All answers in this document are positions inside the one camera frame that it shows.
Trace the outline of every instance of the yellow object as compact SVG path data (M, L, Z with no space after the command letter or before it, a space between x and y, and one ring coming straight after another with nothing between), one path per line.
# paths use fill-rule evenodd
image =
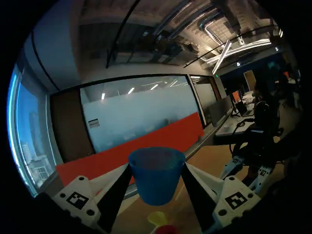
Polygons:
M153 213L150 213L147 219L150 223L154 224L157 227L161 227L168 224L165 214L161 211L155 211Z

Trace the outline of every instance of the red object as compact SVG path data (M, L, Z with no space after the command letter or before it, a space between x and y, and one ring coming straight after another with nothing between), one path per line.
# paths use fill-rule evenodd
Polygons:
M199 115L195 112L168 126L109 150L57 165L56 170L63 185L66 186L77 176L83 175L91 180L120 167L128 162L130 153L137 149L160 146L185 152L199 140L199 136L203 135Z
M235 103L237 103L239 101L239 93L238 91L235 91L233 94L233 97L234 97L234 100L235 100Z
M177 234L177 230L172 225L164 225L157 228L155 234Z

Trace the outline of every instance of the skyscraper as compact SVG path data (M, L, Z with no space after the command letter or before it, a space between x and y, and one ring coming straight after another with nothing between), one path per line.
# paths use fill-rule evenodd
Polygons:
M29 126L32 135L32 143L34 145L37 156L43 155L43 146L40 133L39 117L36 112L29 113Z
M29 150L29 146L27 143L24 143L24 142L21 142L21 145L22 145L22 152L23 152L23 156L25 158L25 161L27 164L29 164L31 162L31 160L33 159L32 155L30 153L30 150Z

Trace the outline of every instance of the ceiling pipe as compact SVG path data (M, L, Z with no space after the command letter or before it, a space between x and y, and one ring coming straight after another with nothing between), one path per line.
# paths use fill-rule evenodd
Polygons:
M224 17L224 14L216 9L214 11L211 11L209 13L209 15L201 21L201 23L199 24L199 28L204 31L215 43L217 43L219 46L223 44L223 42L220 40L220 38L214 34L209 28L208 26L210 24L212 24L213 22L215 22L216 20L221 19L222 17Z
M187 17L175 30L173 30L173 32L169 35L168 40L174 39L177 35L179 35L183 31L183 29L185 29L188 25L194 22L194 20L199 19L201 16L204 16L205 12L212 11L215 8L216 8L215 5L208 4L206 6L203 6L196 12L194 12L192 15Z
M170 23L177 15L179 15L182 11L184 11L187 7L192 4L190 0L183 0L180 2L174 9L171 11L166 17L163 18L162 22L157 26L154 30L153 35L158 35L162 32L164 27Z

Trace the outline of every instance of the window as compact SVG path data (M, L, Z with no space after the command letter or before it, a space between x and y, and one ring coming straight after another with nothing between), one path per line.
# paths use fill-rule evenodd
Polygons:
M211 114L208 107L217 102L210 77L196 75L191 75L190 77L197 92L200 104L202 105L206 123L209 125L211 123Z
M47 127L47 94L36 78L15 66L8 98L8 133L14 161L33 196L56 165Z
M165 127L198 106L185 76L153 76L80 89L83 113L96 152Z

